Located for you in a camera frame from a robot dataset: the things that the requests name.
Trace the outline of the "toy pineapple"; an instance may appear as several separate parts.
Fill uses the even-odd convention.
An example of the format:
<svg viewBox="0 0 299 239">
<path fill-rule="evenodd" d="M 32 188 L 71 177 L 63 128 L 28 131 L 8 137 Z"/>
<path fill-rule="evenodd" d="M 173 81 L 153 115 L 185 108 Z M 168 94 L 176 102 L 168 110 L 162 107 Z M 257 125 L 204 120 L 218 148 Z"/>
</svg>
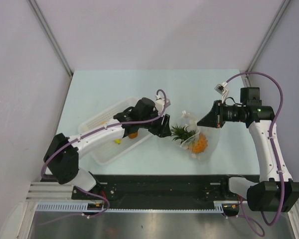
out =
<svg viewBox="0 0 299 239">
<path fill-rule="evenodd" d="M 171 133 L 172 140 L 192 154 L 203 153 L 208 146 L 207 137 L 195 126 L 175 125 L 171 127 Z"/>
</svg>

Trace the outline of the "clear zip top bag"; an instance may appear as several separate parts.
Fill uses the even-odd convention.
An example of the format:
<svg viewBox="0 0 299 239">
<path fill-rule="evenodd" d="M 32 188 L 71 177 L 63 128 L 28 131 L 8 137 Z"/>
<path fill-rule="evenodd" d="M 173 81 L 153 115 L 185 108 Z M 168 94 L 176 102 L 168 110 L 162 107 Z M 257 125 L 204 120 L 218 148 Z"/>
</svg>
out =
<svg viewBox="0 0 299 239">
<path fill-rule="evenodd" d="M 199 126 L 198 121 L 194 113 L 183 110 L 181 117 L 170 127 L 171 137 L 193 160 L 205 162 L 211 159 L 218 145 L 220 130 Z"/>
</svg>

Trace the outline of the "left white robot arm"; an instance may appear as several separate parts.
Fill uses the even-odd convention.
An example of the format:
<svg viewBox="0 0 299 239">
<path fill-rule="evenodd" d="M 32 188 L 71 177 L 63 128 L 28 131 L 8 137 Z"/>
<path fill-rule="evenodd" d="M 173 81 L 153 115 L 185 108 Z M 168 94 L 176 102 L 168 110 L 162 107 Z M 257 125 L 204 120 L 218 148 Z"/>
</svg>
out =
<svg viewBox="0 0 299 239">
<path fill-rule="evenodd" d="M 54 136 L 43 159 L 42 173 L 49 169 L 60 184 L 69 183 L 82 189 L 89 199 L 99 196 L 100 186 L 92 173 L 79 167 L 79 160 L 93 151 L 116 139 L 123 139 L 146 129 L 158 137 L 171 136 L 169 129 L 170 116 L 165 114 L 170 101 L 157 97 L 155 101 L 141 98 L 134 106 L 116 113 L 106 123 L 83 134 L 66 137 L 63 133 Z"/>
</svg>

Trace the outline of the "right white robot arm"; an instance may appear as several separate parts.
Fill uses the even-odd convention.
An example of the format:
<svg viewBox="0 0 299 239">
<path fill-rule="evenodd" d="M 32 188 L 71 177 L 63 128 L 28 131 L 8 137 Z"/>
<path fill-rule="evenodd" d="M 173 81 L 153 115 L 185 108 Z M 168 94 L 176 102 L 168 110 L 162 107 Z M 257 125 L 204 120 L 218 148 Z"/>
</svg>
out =
<svg viewBox="0 0 299 239">
<path fill-rule="evenodd" d="M 222 98 L 214 101 L 211 111 L 197 125 L 222 128 L 226 122 L 245 123 L 255 144 L 260 169 L 258 183 L 231 177 L 221 185 L 220 195 L 226 200 L 236 195 L 243 197 L 251 211 L 289 212 L 299 199 L 299 182 L 292 179 L 283 160 L 273 108 L 262 104 L 258 87 L 242 88 L 240 103 L 231 106 L 225 104 L 228 95 L 225 86 L 219 84 L 215 90 Z"/>
</svg>

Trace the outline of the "brown kiwi toy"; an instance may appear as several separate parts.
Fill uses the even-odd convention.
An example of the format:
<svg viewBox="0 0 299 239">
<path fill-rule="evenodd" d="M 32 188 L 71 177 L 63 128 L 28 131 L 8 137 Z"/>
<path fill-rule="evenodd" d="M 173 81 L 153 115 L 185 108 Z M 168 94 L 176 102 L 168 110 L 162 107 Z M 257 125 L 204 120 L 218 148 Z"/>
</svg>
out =
<svg viewBox="0 0 299 239">
<path fill-rule="evenodd" d="M 133 138 L 136 138 L 138 136 L 138 132 L 135 132 L 135 133 L 131 133 L 130 135 L 129 135 L 129 138 L 130 139 L 133 139 Z"/>
</svg>

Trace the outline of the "white plastic basket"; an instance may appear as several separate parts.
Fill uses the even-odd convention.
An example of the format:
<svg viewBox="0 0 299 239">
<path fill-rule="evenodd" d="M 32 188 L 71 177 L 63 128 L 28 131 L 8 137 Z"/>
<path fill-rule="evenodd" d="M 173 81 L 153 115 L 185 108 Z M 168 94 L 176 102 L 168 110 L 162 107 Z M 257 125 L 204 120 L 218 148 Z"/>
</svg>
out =
<svg viewBox="0 0 299 239">
<path fill-rule="evenodd" d="M 91 118 L 83 121 L 78 126 L 78 133 L 84 134 L 96 127 L 100 127 L 108 122 L 114 115 L 122 112 L 128 107 L 133 107 L 138 102 L 138 97 L 128 97 L 120 102 L 111 105 L 100 113 L 92 116 Z M 129 137 L 121 138 L 121 144 L 116 144 L 115 140 L 112 139 L 101 145 L 93 147 L 89 151 L 89 155 L 100 165 L 107 165 L 117 160 L 128 151 L 132 150 L 142 142 L 146 141 L 152 136 L 146 129 L 139 129 L 138 136 L 130 139 Z"/>
</svg>

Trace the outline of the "right aluminium frame post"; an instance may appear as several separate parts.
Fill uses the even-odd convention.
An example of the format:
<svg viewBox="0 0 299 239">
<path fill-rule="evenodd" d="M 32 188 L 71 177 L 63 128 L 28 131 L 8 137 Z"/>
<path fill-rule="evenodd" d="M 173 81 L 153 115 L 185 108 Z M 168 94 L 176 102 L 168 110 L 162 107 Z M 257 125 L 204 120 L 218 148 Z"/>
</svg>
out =
<svg viewBox="0 0 299 239">
<path fill-rule="evenodd" d="M 287 13 L 288 8 L 290 7 L 293 0 L 283 0 L 281 5 L 279 6 L 276 14 L 274 15 L 273 20 L 271 21 L 264 37 L 261 40 L 259 47 L 257 48 L 255 54 L 253 55 L 250 63 L 247 68 L 244 70 L 245 72 L 253 71 L 261 56 L 263 55 L 266 47 L 270 43 L 271 38 L 273 37 L 276 29 L 280 25 L 284 15 Z"/>
</svg>

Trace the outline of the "aluminium frame post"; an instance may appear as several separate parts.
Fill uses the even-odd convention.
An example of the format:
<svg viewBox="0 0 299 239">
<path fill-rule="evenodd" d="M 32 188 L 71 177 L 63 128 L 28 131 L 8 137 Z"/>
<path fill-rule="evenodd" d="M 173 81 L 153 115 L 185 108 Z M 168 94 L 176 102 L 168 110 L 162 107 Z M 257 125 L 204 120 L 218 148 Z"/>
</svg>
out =
<svg viewBox="0 0 299 239">
<path fill-rule="evenodd" d="M 271 21 L 264 37 L 261 40 L 259 47 L 257 48 L 255 54 L 253 55 L 250 63 L 247 68 L 244 70 L 245 72 L 253 71 L 261 56 L 263 55 L 266 47 L 270 43 L 271 38 L 273 37 L 276 29 L 280 25 L 284 15 L 287 13 L 288 8 L 290 7 L 293 0 L 283 0 L 281 5 L 279 6 L 276 14 L 274 15 L 273 20 Z"/>
<path fill-rule="evenodd" d="M 37 22 L 39 23 L 43 33 L 45 34 L 48 42 L 50 43 L 54 53 L 56 54 L 58 60 L 60 61 L 62 67 L 64 68 L 65 72 L 69 76 L 70 79 L 72 79 L 74 73 L 71 70 L 71 67 L 46 19 L 44 16 L 43 11 L 41 10 L 38 2 L 36 0 L 27 0 L 26 1 L 32 10 L 33 14 L 35 15 L 35 18 Z"/>
</svg>

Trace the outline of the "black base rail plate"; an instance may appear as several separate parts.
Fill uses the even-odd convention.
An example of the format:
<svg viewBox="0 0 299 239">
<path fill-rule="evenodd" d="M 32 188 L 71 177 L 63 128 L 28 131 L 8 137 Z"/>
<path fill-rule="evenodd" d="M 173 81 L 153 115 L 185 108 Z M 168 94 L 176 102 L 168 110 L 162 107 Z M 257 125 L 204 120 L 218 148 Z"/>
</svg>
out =
<svg viewBox="0 0 299 239">
<path fill-rule="evenodd" d="M 110 207 L 162 208 L 206 207 L 214 201 L 236 201 L 229 190 L 230 175 L 95 175 L 97 185 L 90 194 L 77 187 L 72 190 L 73 200 L 94 200 L 94 194 L 104 196 Z"/>
</svg>

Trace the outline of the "left aluminium frame post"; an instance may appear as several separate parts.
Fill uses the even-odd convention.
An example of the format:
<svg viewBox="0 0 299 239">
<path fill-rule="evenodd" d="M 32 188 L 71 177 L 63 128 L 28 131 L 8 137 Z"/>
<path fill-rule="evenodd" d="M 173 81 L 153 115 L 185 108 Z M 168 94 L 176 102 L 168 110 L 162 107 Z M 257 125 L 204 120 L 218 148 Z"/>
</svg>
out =
<svg viewBox="0 0 299 239">
<path fill-rule="evenodd" d="M 74 73 L 71 70 L 71 67 L 46 19 L 44 16 L 43 11 L 41 10 L 38 2 L 36 0 L 27 0 L 26 1 L 32 10 L 33 14 L 35 15 L 35 18 L 37 22 L 39 23 L 43 33 L 45 34 L 48 42 L 50 43 L 54 53 L 56 54 L 58 60 L 60 61 L 62 67 L 64 68 L 65 72 L 69 76 L 70 79 L 72 79 Z"/>
</svg>

